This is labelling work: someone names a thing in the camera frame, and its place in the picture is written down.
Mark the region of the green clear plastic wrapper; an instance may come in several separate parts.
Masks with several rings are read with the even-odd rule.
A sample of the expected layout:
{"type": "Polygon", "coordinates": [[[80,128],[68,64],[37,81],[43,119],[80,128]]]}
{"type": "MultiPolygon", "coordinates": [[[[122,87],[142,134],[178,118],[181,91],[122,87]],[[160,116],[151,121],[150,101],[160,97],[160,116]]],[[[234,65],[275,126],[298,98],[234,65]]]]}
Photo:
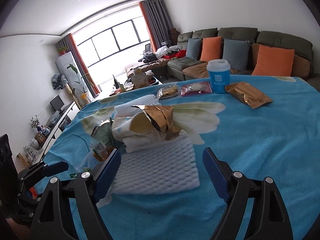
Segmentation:
{"type": "Polygon", "coordinates": [[[125,150],[125,144],[116,140],[112,134],[113,124],[114,120],[109,118],[95,126],[91,133],[90,149],[99,162],[105,161],[113,150],[120,150],[121,153],[125,150]]]}

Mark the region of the white tissue bag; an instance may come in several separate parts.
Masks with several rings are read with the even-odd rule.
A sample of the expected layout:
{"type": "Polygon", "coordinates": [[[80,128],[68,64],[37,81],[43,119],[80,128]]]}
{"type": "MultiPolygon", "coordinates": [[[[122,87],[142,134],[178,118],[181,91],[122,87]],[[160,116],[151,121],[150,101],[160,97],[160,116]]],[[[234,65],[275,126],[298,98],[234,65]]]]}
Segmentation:
{"type": "Polygon", "coordinates": [[[163,146],[165,144],[178,141],[180,139],[188,138],[187,133],[182,130],[177,136],[174,136],[170,140],[165,138],[165,135],[160,135],[159,133],[152,132],[150,135],[133,135],[123,138],[123,143],[125,145],[125,150],[127,153],[140,151],[148,148],[155,148],[158,146],[163,146]]]}

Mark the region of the white polka dot paper cup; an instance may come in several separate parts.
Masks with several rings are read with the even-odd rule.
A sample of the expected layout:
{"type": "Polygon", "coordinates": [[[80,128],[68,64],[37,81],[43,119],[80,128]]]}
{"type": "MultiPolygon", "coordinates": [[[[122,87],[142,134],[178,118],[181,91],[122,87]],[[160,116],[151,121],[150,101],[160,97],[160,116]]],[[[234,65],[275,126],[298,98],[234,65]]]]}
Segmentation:
{"type": "Polygon", "coordinates": [[[113,137],[119,141],[132,136],[159,137],[159,132],[143,112],[136,113],[133,116],[116,118],[111,128],[113,137]]]}

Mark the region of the white foam fruit net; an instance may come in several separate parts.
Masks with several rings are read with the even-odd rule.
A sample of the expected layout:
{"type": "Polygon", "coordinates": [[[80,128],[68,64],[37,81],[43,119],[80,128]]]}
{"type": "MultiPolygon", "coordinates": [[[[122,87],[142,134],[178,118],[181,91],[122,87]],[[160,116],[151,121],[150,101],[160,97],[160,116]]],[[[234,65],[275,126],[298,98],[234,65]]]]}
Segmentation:
{"type": "Polygon", "coordinates": [[[124,153],[111,185],[115,194],[167,194],[199,187],[191,139],[185,131],[151,148],[124,153]]]}

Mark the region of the torn gold foil wrapper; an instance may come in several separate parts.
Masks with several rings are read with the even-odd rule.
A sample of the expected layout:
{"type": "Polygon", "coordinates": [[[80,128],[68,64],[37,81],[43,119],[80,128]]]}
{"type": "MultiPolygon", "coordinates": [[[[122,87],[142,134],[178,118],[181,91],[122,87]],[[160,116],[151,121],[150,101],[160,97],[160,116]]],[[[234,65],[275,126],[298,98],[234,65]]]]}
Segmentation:
{"type": "Polygon", "coordinates": [[[155,130],[165,135],[165,140],[174,140],[180,135],[180,128],[177,128],[173,121],[174,107],[162,105],[132,105],[140,109],[155,130]]]}

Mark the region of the white black tv cabinet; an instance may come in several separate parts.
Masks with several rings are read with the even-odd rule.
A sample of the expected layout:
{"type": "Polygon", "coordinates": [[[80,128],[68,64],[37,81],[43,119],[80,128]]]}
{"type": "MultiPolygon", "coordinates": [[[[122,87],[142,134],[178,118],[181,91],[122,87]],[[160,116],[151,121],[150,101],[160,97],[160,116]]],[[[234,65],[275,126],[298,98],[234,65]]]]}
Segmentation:
{"type": "Polygon", "coordinates": [[[30,145],[24,148],[25,156],[30,164],[35,164],[45,157],[54,142],[56,142],[78,112],[79,108],[76,103],[70,103],[62,110],[56,123],[49,130],[47,126],[43,126],[42,131],[36,133],[35,138],[30,141],[30,145]]]}

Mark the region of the small black monitor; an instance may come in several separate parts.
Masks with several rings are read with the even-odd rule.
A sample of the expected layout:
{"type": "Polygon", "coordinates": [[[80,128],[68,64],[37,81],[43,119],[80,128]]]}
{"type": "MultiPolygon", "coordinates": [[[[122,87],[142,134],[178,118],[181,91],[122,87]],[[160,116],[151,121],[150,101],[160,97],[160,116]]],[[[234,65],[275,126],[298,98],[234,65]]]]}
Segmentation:
{"type": "Polygon", "coordinates": [[[64,102],[62,101],[61,97],[57,95],[55,98],[53,98],[53,100],[50,101],[50,105],[54,111],[62,112],[64,102]]]}

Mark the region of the tall green potted plant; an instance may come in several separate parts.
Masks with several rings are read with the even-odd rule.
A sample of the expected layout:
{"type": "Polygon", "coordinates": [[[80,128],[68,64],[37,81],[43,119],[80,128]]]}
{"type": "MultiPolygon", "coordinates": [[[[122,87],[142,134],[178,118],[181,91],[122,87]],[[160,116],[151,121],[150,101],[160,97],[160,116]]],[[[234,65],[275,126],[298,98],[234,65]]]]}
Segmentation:
{"type": "Polygon", "coordinates": [[[78,74],[78,69],[71,63],[69,64],[67,69],[71,69],[75,73],[77,79],[74,82],[77,83],[78,86],[76,86],[74,89],[81,93],[80,97],[85,102],[85,105],[88,103],[91,103],[92,100],[88,94],[88,87],[87,87],[86,82],[84,80],[84,77],[86,76],[86,74],[80,76],[78,74]]]}

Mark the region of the blue floral tablecloth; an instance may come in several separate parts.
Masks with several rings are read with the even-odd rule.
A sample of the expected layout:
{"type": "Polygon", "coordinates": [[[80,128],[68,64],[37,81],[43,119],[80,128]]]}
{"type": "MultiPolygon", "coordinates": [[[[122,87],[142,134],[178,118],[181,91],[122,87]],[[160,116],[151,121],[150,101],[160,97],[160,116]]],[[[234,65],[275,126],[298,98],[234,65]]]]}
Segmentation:
{"type": "MultiPolygon", "coordinates": [[[[115,194],[101,200],[100,214],[114,239],[209,239],[225,202],[220,199],[202,162],[211,148],[231,169],[246,177],[274,179],[289,214],[293,238],[302,239],[319,215],[319,92],[298,77],[233,75],[273,100],[251,109],[230,94],[193,94],[159,100],[174,106],[175,124],[191,139],[199,187],[167,194],[115,194]]],[[[158,92],[145,87],[90,103],[58,137],[44,161],[65,161],[59,174],[92,168],[89,147],[95,126],[114,119],[114,107],[158,92]]]]}

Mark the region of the covered standing fan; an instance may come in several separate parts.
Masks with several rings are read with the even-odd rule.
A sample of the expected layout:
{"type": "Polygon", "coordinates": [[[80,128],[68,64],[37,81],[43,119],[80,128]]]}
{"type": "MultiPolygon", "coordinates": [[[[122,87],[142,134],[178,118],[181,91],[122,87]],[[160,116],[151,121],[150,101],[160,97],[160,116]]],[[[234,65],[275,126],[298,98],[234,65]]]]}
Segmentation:
{"type": "Polygon", "coordinates": [[[68,84],[64,74],[54,74],[51,79],[53,90],[62,90],[68,84]]]}

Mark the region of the white standing air conditioner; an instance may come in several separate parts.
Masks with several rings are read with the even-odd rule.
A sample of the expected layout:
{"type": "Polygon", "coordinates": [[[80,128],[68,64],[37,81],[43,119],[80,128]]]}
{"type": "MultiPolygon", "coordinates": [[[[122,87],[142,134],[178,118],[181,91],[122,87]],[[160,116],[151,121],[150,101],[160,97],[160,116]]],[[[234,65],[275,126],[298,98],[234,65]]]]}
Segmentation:
{"type": "Polygon", "coordinates": [[[74,91],[74,94],[76,98],[79,100],[81,106],[84,106],[85,102],[80,97],[81,93],[74,89],[76,86],[78,86],[78,84],[74,82],[77,79],[76,75],[71,69],[67,69],[70,63],[73,64],[78,69],[71,52],[67,52],[62,56],[58,57],[55,62],[59,72],[61,74],[64,74],[65,77],[67,78],[69,86],[71,90],[74,91]]]}

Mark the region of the cluttered coffee table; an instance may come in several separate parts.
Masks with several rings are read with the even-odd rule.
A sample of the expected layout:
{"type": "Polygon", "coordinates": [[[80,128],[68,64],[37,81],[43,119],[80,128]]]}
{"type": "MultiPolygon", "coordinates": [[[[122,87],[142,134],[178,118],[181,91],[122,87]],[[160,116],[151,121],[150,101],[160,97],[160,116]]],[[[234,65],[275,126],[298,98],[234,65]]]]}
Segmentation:
{"type": "Polygon", "coordinates": [[[132,74],[124,83],[120,83],[113,76],[113,90],[109,96],[114,96],[120,93],[129,92],[131,90],[140,89],[149,86],[161,85],[162,83],[155,77],[151,70],[132,74]]]}

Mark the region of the left orange grey curtain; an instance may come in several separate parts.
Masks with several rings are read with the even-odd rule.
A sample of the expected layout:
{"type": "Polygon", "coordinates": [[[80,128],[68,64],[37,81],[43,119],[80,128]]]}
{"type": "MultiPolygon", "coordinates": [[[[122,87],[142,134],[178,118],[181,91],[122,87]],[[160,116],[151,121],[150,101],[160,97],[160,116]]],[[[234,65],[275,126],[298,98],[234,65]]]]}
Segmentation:
{"type": "Polygon", "coordinates": [[[81,73],[81,75],[84,77],[84,81],[86,85],[88,85],[89,91],[91,95],[95,98],[100,94],[100,89],[93,81],[91,75],[89,74],[88,68],[86,67],[83,58],[80,55],[80,52],[78,50],[78,47],[75,43],[75,40],[73,38],[73,35],[69,33],[64,38],[62,38],[57,44],[55,45],[56,49],[62,49],[66,48],[67,52],[71,52],[74,61],[76,62],[76,65],[81,73]]]}

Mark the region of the orange grey curtain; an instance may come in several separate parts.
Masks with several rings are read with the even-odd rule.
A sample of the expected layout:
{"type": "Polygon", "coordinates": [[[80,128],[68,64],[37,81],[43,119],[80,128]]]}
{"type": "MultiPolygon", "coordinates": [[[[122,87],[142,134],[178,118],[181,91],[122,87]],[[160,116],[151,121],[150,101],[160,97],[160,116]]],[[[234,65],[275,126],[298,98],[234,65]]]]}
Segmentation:
{"type": "Polygon", "coordinates": [[[91,95],[95,98],[100,94],[100,89],[93,81],[91,75],[89,74],[88,68],[86,67],[83,58],[80,55],[80,52],[78,50],[78,47],[75,43],[75,40],[73,38],[73,35],[69,33],[64,38],[62,38],[57,44],[55,45],[56,49],[62,49],[66,48],[67,52],[71,52],[74,61],[76,62],[76,65],[81,73],[81,75],[84,77],[84,81],[86,85],[88,85],[89,91],[91,95]]]}
{"type": "Polygon", "coordinates": [[[173,28],[164,0],[139,2],[154,51],[171,43],[169,31],[173,28]]]}

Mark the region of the gold foil snack packet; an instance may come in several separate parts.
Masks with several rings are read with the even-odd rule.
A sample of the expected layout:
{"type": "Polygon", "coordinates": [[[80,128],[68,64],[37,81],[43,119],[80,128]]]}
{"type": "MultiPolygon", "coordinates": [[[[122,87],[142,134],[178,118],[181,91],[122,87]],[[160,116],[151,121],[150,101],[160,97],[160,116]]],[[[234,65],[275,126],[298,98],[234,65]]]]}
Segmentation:
{"type": "Polygon", "coordinates": [[[238,82],[227,85],[225,86],[225,91],[251,107],[251,109],[256,109],[273,102],[266,94],[247,82],[238,82]]]}

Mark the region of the clear cracker packet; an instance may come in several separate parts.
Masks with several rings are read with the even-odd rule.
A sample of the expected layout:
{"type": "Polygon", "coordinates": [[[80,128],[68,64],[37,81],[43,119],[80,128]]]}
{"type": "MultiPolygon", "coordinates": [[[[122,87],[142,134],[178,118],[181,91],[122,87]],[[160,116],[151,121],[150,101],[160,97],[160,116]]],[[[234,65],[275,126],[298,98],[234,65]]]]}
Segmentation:
{"type": "Polygon", "coordinates": [[[156,98],[158,100],[164,100],[168,98],[173,98],[175,96],[178,96],[181,89],[177,85],[171,85],[167,87],[160,88],[156,94],[156,98]]]}

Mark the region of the pink snack packet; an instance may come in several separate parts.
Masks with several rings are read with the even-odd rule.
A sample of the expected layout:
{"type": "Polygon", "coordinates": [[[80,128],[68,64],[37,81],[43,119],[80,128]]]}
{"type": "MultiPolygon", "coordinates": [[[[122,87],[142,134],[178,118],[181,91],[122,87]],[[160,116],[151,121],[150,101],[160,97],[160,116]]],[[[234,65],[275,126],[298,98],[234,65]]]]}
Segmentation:
{"type": "Polygon", "coordinates": [[[209,82],[194,82],[181,87],[181,96],[212,93],[209,82]]]}

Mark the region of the orange cushion near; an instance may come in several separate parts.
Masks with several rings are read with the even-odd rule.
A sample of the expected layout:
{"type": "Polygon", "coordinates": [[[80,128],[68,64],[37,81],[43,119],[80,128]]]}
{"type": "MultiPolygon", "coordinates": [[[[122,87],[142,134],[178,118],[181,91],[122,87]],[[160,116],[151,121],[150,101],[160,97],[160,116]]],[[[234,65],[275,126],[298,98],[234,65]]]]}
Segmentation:
{"type": "Polygon", "coordinates": [[[269,47],[260,44],[252,75],[291,76],[294,57],[294,49],[269,47]]]}

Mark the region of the orange cushion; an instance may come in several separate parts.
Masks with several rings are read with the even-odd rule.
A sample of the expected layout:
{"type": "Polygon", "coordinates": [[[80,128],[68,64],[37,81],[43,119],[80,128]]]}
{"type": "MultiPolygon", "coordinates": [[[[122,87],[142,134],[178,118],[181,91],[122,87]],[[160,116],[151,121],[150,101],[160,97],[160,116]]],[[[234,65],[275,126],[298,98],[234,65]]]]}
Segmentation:
{"type": "Polygon", "coordinates": [[[222,37],[207,37],[202,42],[202,53],[200,60],[209,62],[221,57],[222,37]]]}
{"type": "Polygon", "coordinates": [[[260,44],[252,75],[291,76],[294,57],[294,49],[269,47],[260,44]]]}

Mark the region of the blue cup white lid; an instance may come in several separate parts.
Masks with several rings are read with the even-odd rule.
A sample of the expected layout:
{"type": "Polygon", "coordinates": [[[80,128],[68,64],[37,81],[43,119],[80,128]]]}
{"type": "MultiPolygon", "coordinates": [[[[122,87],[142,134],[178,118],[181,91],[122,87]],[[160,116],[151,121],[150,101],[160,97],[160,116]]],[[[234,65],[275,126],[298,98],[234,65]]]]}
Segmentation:
{"type": "Polygon", "coordinates": [[[209,83],[214,93],[225,93],[225,87],[230,84],[231,67],[227,60],[211,60],[207,64],[209,83]]]}

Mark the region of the green sectional sofa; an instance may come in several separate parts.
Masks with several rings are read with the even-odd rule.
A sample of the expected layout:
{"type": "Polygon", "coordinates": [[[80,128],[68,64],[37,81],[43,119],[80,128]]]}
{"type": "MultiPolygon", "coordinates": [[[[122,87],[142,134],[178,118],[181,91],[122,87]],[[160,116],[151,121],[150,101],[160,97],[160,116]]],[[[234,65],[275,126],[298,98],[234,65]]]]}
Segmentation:
{"type": "MultiPolygon", "coordinates": [[[[230,40],[250,42],[247,67],[242,72],[234,70],[233,73],[235,74],[252,74],[257,63],[258,46],[261,44],[295,51],[292,76],[308,79],[313,72],[313,44],[304,38],[276,31],[259,31],[257,28],[249,27],[209,28],[178,35],[177,45],[179,49],[186,50],[190,38],[202,40],[203,38],[218,36],[230,40]]],[[[206,65],[206,62],[200,60],[196,61],[187,57],[176,58],[167,63],[167,72],[182,81],[202,79],[208,77],[206,65]]]]}

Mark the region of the blue cushion near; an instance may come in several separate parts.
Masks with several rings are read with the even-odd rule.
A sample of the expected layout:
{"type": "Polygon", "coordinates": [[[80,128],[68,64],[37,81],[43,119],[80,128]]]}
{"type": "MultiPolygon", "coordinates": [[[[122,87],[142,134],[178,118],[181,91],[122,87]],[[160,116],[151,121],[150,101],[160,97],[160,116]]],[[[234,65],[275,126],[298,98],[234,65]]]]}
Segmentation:
{"type": "Polygon", "coordinates": [[[231,69],[242,72],[247,68],[249,48],[249,41],[225,38],[223,41],[222,59],[230,64],[231,69]]]}

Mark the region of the blue cushion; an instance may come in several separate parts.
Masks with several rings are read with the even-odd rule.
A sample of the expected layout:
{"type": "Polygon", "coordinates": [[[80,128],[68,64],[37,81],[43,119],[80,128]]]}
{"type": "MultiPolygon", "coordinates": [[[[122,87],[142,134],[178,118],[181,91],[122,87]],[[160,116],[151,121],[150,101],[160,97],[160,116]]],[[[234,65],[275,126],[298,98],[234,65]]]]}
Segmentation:
{"type": "Polygon", "coordinates": [[[185,57],[197,60],[201,46],[201,39],[189,38],[185,57]]]}
{"type": "Polygon", "coordinates": [[[222,59],[230,64],[231,69],[242,72],[247,68],[249,48],[249,41],[225,38],[223,41],[222,59]]]}

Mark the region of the orange cushion far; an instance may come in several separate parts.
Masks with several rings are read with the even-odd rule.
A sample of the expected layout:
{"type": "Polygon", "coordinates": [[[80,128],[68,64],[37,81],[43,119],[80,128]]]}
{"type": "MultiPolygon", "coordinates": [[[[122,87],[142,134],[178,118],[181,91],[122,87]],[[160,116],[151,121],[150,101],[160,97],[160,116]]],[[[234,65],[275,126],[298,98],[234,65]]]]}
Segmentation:
{"type": "Polygon", "coordinates": [[[202,42],[202,53],[200,60],[209,62],[221,57],[222,37],[207,37],[202,42]]]}

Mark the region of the blue cushion far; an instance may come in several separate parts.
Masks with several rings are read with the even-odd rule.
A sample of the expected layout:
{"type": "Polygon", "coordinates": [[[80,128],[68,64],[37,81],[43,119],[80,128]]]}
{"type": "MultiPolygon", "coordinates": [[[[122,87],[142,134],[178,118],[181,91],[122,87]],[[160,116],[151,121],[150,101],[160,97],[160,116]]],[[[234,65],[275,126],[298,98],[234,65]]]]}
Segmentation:
{"type": "Polygon", "coordinates": [[[201,46],[201,39],[189,38],[185,57],[197,60],[201,46]]]}

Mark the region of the right orange grey curtain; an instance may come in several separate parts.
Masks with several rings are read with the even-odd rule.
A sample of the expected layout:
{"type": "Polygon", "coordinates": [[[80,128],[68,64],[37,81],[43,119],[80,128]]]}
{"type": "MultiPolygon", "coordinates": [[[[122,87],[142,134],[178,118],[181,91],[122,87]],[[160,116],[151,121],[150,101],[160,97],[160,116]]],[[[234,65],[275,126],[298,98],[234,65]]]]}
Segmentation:
{"type": "Polygon", "coordinates": [[[171,43],[169,31],[173,28],[164,0],[139,2],[154,51],[171,43]]]}

